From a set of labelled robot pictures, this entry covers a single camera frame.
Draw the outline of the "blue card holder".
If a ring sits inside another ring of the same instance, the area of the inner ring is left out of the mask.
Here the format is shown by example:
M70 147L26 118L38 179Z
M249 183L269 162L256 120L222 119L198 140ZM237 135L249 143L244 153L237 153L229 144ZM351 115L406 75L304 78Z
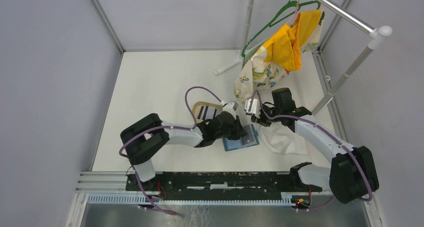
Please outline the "blue card holder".
M259 134L253 124L245 125L243 128L247 133L246 136L238 140L230 140L227 138L222 139L224 150L226 152L254 147L260 144Z

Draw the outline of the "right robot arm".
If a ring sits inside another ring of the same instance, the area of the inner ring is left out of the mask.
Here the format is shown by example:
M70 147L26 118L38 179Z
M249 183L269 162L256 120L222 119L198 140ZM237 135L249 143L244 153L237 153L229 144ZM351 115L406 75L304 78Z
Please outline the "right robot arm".
M251 121L263 127L280 123L312 144L329 162L329 167L303 162L290 168L289 186L302 191L308 185L330 190L341 203L370 202L380 184L372 152L356 147L330 132L304 106L296 106L289 88L271 92L273 102L262 102L259 92L245 102Z

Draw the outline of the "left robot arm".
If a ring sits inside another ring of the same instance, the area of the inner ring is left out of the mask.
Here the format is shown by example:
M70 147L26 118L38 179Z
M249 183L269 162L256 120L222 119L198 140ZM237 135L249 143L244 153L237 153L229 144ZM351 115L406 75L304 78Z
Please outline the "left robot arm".
M158 114L151 113L120 133L123 146L119 154L128 158L138 177L139 186L145 191L151 191L157 185L152 157L163 146L203 148L218 139L238 141L247 135L240 118L227 111L197 123L194 128L165 122Z

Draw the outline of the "beige oval tray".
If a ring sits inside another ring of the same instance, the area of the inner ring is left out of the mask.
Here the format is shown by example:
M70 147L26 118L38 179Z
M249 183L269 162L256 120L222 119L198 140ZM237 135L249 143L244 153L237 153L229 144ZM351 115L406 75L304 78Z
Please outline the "beige oval tray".
M191 110L196 119L196 123L199 124L205 120L211 120L215 118L222 112L223 106L220 104L198 101L194 104Z

